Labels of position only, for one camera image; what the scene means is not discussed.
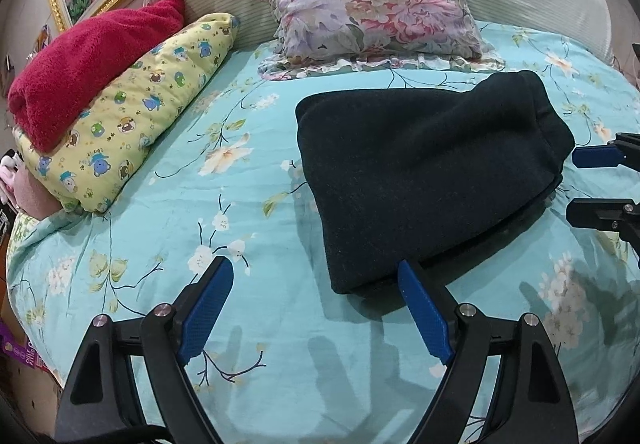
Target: bed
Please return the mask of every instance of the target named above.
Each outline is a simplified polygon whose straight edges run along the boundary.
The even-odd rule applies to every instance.
[[[552,1],[537,9],[536,2]],[[237,15],[236,50],[154,145],[106,215],[20,215],[8,254],[10,299],[50,369],[66,379],[91,319],[126,319],[172,301],[212,255],[234,265],[234,289],[206,355],[188,374],[224,442],[402,443],[444,374],[393,293],[330,289],[318,210],[296,144],[294,108],[307,95],[351,88],[465,91],[491,71],[363,67],[265,80],[275,24],[256,0],[186,0],[190,18]],[[640,94],[609,66],[604,0],[469,0],[503,70],[532,70],[580,145],[636,131]],[[207,153],[224,134],[224,156]],[[638,374],[638,259],[613,233],[571,228],[577,197],[640,199],[627,169],[577,170],[543,214],[449,290],[487,315],[537,314],[558,353],[583,440]],[[490,360],[474,416],[497,374]],[[134,363],[150,423],[160,422],[142,361]],[[479,432],[470,421],[465,439]]]

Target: pillow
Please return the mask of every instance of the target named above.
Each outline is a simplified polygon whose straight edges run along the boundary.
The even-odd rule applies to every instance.
[[[482,56],[465,0],[268,0],[292,64],[345,54]]]
[[[67,211],[79,202],[104,213],[218,69],[237,30],[230,14],[208,14],[152,48],[94,98],[50,154],[14,129],[25,166]]]
[[[112,10],[80,21],[16,77],[7,97],[9,111],[34,146],[49,153],[102,88],[182,27],[183,0]]]

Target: purple box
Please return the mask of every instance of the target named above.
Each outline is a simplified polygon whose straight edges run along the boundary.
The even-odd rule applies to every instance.
[[[27,346],[23,347],[17,343],[9,327],[0,320],[0,345],[2,351],[25,366],[39,368],[40,370],[48,372],[49,368],[47,368],[42,358],[38,355],[35,348],[33,348],[29,338],[27,338],[26,344]]]

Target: red towel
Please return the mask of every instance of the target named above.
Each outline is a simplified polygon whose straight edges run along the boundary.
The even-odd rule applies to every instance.
[[[9,111],[36,150],[50,153],[96,95],[183,26],[183,0],[161,0],[80,21],[15,78],[7,97]]]

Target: folded clothing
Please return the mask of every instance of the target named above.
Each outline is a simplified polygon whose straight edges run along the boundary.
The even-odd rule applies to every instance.
[[[208,14],[156,46],[97,95],[52,153],[15,128],[25,165],[67,211],[79,202],[104,213],[222,64],[237,30],[230,14]]]
[[[9,111],[34,147],[49,153],[105,86],[183,26],[183,0],[161,0],[80,21],[14,80],[7,97]]]
[[[296,117],[337,293],[392,278],[402,259],[432,258],[542,201],[574,147],[528,71],[462,93],[316,94]]]

